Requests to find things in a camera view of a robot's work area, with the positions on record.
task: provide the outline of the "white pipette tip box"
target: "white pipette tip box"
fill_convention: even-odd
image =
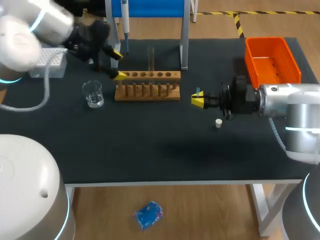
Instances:
[[[45,76],[45,69],[50,56],[60,50],[59,47],[42,48],[41,58],[36,63],[35,67],[29,71],[30,77],[32,78],[43,78]],[[60,79],[65,75],[67,67],[67,59],[65,53],[60,53],[55,56],[49,67],[49,78]]]

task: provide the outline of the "wooden floor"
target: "wooden floor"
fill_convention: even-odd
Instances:
[[[201,11],[320,11],[320,1],[199,0]],[[240,22],[245,37],[296,37],[320,79],[320,15],[241,15]],[[179,39],[181,20],[132,18],[130,30],[131,39]],[[226,15],[198,16],[190,25],[190,38],[237,37],[234,19]],[[244,185],[80,188],[73,204],[75,239],[259,240],[250,195]],[[164,215],[142,232],[132,213],[149,201],[158,202]],[[270,238],[282,239],[280,231]]]

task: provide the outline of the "wooden test tube rack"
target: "wooden test tube rack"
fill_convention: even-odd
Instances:
[[[180,100],[180,71],[122,71],[127,75],[124,84],[118,81],[116,101],[177,101]]]

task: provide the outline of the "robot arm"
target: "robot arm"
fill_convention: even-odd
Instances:
[[[320,85],[264,84],[258,89],[244,76],[235,77],[218,94],[194,94],[191,102],[202,108],[220,108],[228,119],[232,114],[257,113],[270,119],[286,118],[286,147],[289,158],[300,162],[320,162]]]
[[[119,60],[123,56],[106,44],[109,26],[96,21],[75,25],[74,16],[50,0],[3,0],[0,17],[0,79],[14,82],[32,69],[41,57],[38,40],[50,46],[64,45],[82,61],[93,59],[100,70],[98,52]],[[103,69],[112,79],[125,75]]]

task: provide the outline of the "orange plastic crate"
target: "orange plastic crate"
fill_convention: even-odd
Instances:
[[[254,88],[301,83],[300,69],[283,37],[249,37],[245,48],[245,64]]]

